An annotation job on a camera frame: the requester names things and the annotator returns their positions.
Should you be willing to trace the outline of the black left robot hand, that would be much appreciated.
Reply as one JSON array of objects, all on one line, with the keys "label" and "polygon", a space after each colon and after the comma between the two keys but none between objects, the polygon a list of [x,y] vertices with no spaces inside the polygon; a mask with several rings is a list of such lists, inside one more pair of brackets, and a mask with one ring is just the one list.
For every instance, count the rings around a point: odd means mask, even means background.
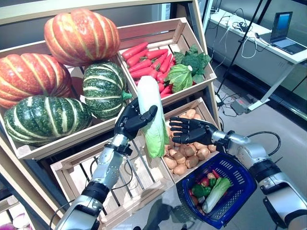
[{"label": "black left robot hand", "polygon": [[148,111],[140,113],[138,98],[130,102],[119,115],[114,128],[114,134],[122,134],[127,139],[136,137],[139,129],[149,124],[155,117],[158,107],[152,105]]}]

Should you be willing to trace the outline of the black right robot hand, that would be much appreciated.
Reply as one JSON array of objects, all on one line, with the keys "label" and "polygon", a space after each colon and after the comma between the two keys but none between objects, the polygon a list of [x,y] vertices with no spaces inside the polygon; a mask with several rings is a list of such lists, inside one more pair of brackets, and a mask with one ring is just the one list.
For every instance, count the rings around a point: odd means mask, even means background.
[{"label": "black right robot hand", "polygon": [[212,136],[219,129],[207,122],[198,119],[171,117],[169,125],[173,131],[172,141],[179,144],[198,142],[203,145],[213,144]]}]

